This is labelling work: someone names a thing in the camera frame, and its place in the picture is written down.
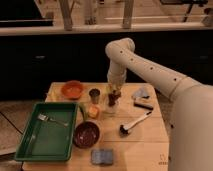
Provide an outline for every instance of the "sponge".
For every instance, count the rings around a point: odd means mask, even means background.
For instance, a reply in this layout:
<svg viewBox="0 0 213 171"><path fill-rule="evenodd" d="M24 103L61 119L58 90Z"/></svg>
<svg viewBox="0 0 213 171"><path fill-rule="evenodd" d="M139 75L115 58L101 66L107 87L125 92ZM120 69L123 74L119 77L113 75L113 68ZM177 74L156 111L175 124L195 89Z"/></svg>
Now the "sponge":
<svg viewBox="0 0 213 171"><path fill-rule="evenodd" d="M91 118L97 118L99 114L99 108L95 105L91 105L88 109L88 115Z"/></svg>

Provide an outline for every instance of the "cabinet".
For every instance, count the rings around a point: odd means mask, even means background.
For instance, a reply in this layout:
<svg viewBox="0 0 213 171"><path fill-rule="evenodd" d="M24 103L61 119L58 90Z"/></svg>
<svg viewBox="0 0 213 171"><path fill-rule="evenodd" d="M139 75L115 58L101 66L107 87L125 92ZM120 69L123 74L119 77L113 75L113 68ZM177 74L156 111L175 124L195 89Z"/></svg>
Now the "cabinet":
<svg viewBox="0 0 213 171"><path fill-rule="evenodd" d="M213 83L212 30L1 36L1 99L43 98L51 82L106 82L108 42L130 37L135 53ZM141 82L128 71L127 82Z"/></svg>

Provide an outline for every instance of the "blue sponge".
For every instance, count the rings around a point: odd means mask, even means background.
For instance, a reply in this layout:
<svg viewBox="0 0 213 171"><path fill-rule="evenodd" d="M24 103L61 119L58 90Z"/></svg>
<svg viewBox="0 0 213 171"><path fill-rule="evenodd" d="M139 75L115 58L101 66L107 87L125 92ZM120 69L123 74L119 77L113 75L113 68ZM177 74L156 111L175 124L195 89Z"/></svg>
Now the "blue sponge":
<svg viewBox="0 0 213 171"><path fill-rule="evenodd" d="M92 164L112 165L113 150L112 149L93 149L91 152Z"/></svg>

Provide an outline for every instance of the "red object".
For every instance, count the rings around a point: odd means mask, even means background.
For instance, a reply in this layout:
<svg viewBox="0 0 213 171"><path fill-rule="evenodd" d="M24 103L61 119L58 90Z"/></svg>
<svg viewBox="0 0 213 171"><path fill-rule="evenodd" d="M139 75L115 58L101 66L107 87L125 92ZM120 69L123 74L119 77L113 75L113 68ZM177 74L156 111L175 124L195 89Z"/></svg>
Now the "red object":
<svg viewBox="0 0 213 171"><path fill-rule="evenodd" d="M61 93L68 99L78 99L83 92L83 84L77 80L66 82L61 88Z"/></svg>

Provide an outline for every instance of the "cup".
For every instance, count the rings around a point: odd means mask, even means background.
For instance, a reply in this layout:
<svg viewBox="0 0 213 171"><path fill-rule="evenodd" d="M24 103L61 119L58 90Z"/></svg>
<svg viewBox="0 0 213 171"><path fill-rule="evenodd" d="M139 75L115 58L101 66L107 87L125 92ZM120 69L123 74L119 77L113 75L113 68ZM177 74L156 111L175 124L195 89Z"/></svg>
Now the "cup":
<svg viewBox="0 0 213 171"><path fill-rule="evenodd" d="M90 98L91 98L91 102L93 104L98 104L99 103L99 99L100 99L100 90L97 89L97 88L93 88L89 91L89 95L90 95Z"/></svg>

